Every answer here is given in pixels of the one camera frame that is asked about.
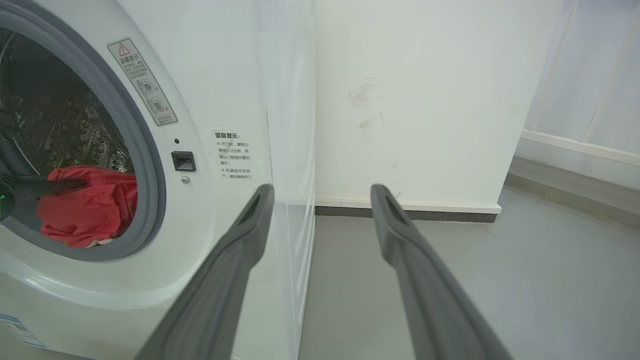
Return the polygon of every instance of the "red cloth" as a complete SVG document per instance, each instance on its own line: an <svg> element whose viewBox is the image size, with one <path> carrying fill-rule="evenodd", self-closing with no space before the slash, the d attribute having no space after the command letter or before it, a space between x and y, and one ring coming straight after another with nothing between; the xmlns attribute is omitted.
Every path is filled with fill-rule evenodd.
<svg viewBox="0 0 640 360"><path fill-rule="evenodd" d="M49 180L80 178L87 187L40 201L42 234L68 247L87 247L93 240L116 238L133 221L138 205L135 175L97 167L57 168Z"/></svg>

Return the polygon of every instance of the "text label on washing machine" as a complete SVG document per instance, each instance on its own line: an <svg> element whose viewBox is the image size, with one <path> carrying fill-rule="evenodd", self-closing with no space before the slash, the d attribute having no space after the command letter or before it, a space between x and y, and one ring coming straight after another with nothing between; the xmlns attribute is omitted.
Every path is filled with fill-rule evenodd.
<svg viewBox="0 0 640 360"><path fill-rule="evenodd" d="M131 39L124 39L108 45L109 51L120 64L138 94L147 105L157 125L178 122L173 109L164 96L164 92L156 77L151 73L147 63L133 45Z"/></svg>
<svg viewBox="0 0 640 360"><path fill-rule="evenodd" d="M250 180L255 176L248 140L238 133L214 130L216 138L216 162L223 179Z"/></svg>

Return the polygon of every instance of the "black baseboard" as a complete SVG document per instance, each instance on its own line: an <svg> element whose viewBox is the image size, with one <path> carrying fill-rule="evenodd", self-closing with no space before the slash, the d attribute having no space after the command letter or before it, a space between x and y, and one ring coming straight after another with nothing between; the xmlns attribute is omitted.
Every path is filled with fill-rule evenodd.
<svg viewBox="0 0 640 360"><path fill-rule="evenodd" d="M444 211L405 211L412 220L494 223L497 214L448 213ZM372 218L371 209L316 206L316 215L325 217Z"/></svg>

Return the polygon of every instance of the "blue and white sticker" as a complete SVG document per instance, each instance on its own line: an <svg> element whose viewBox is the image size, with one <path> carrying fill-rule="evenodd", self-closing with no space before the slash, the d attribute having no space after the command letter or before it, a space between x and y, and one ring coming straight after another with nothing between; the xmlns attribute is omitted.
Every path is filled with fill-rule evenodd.
<svg viewBox="0 0 640 360"><path fill-rule="evenodd" d="M11 330L13 335L15 335L18 340L21 342L31 345L34 347L47 348L43 343L38 340L23 323L18 320L18 318L14 318L13 316L0 314L0 324L6 326Z"/></svg>

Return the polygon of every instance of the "white washing machine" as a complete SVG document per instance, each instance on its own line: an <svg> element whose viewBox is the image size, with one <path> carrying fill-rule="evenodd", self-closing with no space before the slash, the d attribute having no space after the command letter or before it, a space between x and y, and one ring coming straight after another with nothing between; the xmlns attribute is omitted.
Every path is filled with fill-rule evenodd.
<svg viewBox="0 0 640 360"><path fill-rule="evenodd" d="M4 219L0 322L32 346L133 358L272 183L233 353L297 358L314 233L311 1L2 0L0 41L0 176L80 164L138 185L131 225L106 245L42 236L38 199Z"/></svg>

